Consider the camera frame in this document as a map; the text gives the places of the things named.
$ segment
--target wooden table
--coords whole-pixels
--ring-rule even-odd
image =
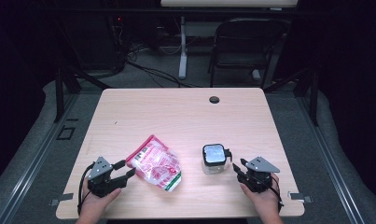
[[[212,104],[209,98],[219,98]],[[135,175],[108,206],[106,218],[255,217],[236,173],[227,161],[225,171],[202,171],[202,147],[219,143],[233,161],[262,156],[281,170],[281,216],[304,213],[303,204],[286,195],[299,192],[289,167],[272,113],[262,89],[110,89],[105,90],[93,115],[64,193],[58,218],[77,218],[77,191],[85,168],[99,156],[110,163],[126,159],[155,134],[174,151],[182,166],[182,182],[172,192],[148,184]],[[127,168],[113,172],[124,175]]]

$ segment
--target cable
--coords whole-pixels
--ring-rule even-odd
[[[167,80],[169,80],[169,81],[172,81],[172,82],[178,84],[178,88],[180,88],[181,85],[182,85],[182,84],[178,81],[178,79],[176,79],[176,78],[173,77],[172,75],[167,74],[167,73],[165,73],[165,72],[161,72],[161,71],[156,70],[156,69],[153,69],[153,68],[147,68],[147,67],[144,67],[144,66],[138,65],[138,64],[136,64],[136,63],[132,63],[132,62],[126,62],[126,64],[129,64],[129,65],[131,65],[131,66],[133,66],[133,67],[136,67],[136,68],[138,68],[138,69],[140,69],[140,70],[143,70],[143,71],[146,72],[147,74],[150,74],[150,75],[153,75],[153,76],[156,76],[156,77],[162,77],[162,78],[164,78],[164,79],[167,79]]]
[[[278,185],[278,181],[272,176],[272,179],[275,181],[275,183],[277,184],[277,188],[279,189],[280,186]]]
[[[92,167],[94,167],[94,164],[95,162],[93,162],[90,166],[88,166],[85,170],[85,172],[83,172],[83,175],[82,175],[82,178],[80,179],[80,184],[79,184],[79,193],[77,195],[77,214],[80,215],[80,210],[82,208],[82,204],[83,202],[85,201],[86,197],[91,193],[91,191],[89,191],[88,194],[86,194],[85,198],[83,199],[82,201],[82,188],[83,188],[83,181],[85,181],[85,177],[86,177],[86,173],[92,169]]]
[[[160,49],[161,51],[163,51],[163,53],[165,54],[168,54],[168,55],[172,55],[172,54],[175,54],[177,53],[180,49],[181,49],[182,46],[175,46],[175,47],[172,47],[172,46],[169,46],[169,47],[163,47],[163,46],[160,46]],[[170,49],[170,48],[178,48],[177,50],[173,51],[173,52],[167,52],[165,49]]]
[[[138,52],[143,50],[143,49],[147,49],[145,47],[144,44],[135,44],[134,46],[132,46],[129,50],[129,53],[127,54],[127,57],[133,61],[133,62],[136,62],[137,61],[137,58],[138,58]]]
[[[148,72],[146,72],[147,73],[147,75],[156,83],[156,84],[158,84],[160,87],[162,87],[162,88],[164,88],[164,86],[162,86],[158,81],[156,81],[156,79],[153,77],[153,76],[151,76]]]

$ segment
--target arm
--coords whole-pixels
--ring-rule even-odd
[[[85,178],[85,181],[83,182],[82,197],[84,198],[86,195],[87,197],[82,203],[82,208],[80,211],[79,219],[77,220],[77,224],[97,223],[103,215],[106,207],[110,203],[112,203],[120,195],[120,193],[121,189],[115,189],[103,198],[95,196],[94,194],[90,193],[88,189],[88,179]]]
[[[278,182],[278,176],[272,174],[272,177]],[[263,223],[268,224],[282,224],[283,220],[278,214],[278,197],[271,190],[266,190],[261,193],[252,192],[245,184],[240,184],[241,189],[252,204],[257,209],[258,215]],[[277,183],[272,181],[272,187],[280,191]]]

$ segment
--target snack bag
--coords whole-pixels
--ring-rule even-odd
[[[126,161],[129,167],[136,168],[137,175],[166,191],[181,182],[177,157],[153,134]]]

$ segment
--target black chair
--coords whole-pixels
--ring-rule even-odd
[[[216,29],[208,73],[214,86],[216,68],[264,70],[263,89],[276,42],[287,33],[282,20],[237,18],[222,22]]]

